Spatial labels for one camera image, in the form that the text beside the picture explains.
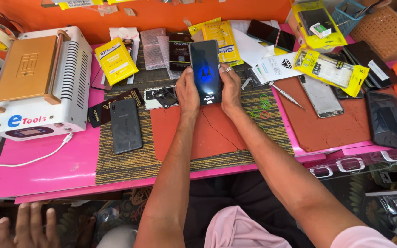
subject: pink shirt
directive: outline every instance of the pink shirt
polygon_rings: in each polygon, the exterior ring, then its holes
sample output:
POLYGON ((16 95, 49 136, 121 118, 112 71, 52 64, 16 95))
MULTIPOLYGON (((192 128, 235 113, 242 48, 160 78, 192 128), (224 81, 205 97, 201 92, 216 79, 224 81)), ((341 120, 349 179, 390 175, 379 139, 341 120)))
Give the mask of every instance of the pink shirt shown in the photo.
MULTIPOLYGON (((208 226, 205 248, 292 248, 282 237, 270 234, 239 206, 220 210, 208 226)), ((354 226, 342 231, 330 248, 397 248, 378 231, 354 226)))

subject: screwdriver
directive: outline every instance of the screwdriver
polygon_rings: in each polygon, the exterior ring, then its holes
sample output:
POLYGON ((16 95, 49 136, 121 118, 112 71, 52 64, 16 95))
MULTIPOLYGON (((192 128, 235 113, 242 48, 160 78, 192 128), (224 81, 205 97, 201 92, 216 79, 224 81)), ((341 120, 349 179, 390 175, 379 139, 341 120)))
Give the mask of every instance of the screwdriver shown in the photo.
POLYGON ((269 83, 269 86, 273 86, 273 87, 274 87, 275 89, 277 89, 278 92, 279 92, 280 94, 282 94, 285 98, 287 98, 289 101, 295 103, 295 104, 298 105, 301 109, 303 109, 303 110, 305 110, 305 111, 307 112, 307 110, 306 110, 305 108, 303 108, 299 103, 297 103, 293 97, 291 97, 291 96, 290 96, 288 93, 286 93, 284 90, 278 88, 278 87, 277 87, 275 84, 273 84, 273 83, 274 83, 274 81, 271 81, 271 82, 269 83))

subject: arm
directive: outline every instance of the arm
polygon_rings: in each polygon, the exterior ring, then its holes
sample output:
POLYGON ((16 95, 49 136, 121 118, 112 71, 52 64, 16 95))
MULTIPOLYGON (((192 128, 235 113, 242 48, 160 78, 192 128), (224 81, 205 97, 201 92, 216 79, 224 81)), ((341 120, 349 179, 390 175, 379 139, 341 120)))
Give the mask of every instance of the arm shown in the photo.
POLYGON ((181 109, 179 124, 143 211, 136 248, 185 247, 192 135, 200 107, 190 67, 177 81, 176 92, 181 109))
POLYGON ((347 210, 304 166, 269 138, 246 114, 240 101, 240 77, 226 72, 222 108, 234 122, 269 188, 318 248, 329 248, 343 230, 365 225, 347 210))

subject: wicker basket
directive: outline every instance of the wicker basket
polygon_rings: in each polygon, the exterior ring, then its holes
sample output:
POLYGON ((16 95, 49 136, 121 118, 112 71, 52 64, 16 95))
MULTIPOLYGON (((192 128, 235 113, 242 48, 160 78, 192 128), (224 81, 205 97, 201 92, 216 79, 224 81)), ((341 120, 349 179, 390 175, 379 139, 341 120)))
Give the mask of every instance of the wicker basket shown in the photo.
POLYGON ((356 42, 366 41, 383 61, 397 60, 397 14, 389 6, 364 16, 350 36, 356 42))

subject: white usb cable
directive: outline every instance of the white usb cable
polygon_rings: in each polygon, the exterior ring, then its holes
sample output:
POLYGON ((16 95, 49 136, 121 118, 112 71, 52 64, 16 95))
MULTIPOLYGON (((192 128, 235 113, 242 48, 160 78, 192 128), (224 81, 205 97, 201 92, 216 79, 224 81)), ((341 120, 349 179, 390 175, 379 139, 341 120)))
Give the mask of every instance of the white usb cable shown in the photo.
POLYGON ((19 164, 19 165, 0 165, 0 166, 3 166, 3 167, 19 167, 19 166, 28 165, 28 164, 30 164, 30 163, 36 162, 36 161, 41 160, 41 159, 46 158, 46 157, 50 157, 51 155, 55 154, 59 149, 61 149, 61 148, 63 147, 63 145, 65 145, 66 143, 68 143, 68 142, 70 141, 71 138, 73 138, 73 134, 72 134, 72 133, 70 133, 69 135, 67 135, 67 136, 63 139, 63 142, 62 142, 62 144, 58 147, 58 149, 56 149, 54 152, 50 153, 49 155, 45 155, 45 156, 43 156, 43 157, 40 157, 40 158, 37 158, 37 159, 32 160, 32 161, 30 161, 30 162, 26 162, 26 163, 19 164))

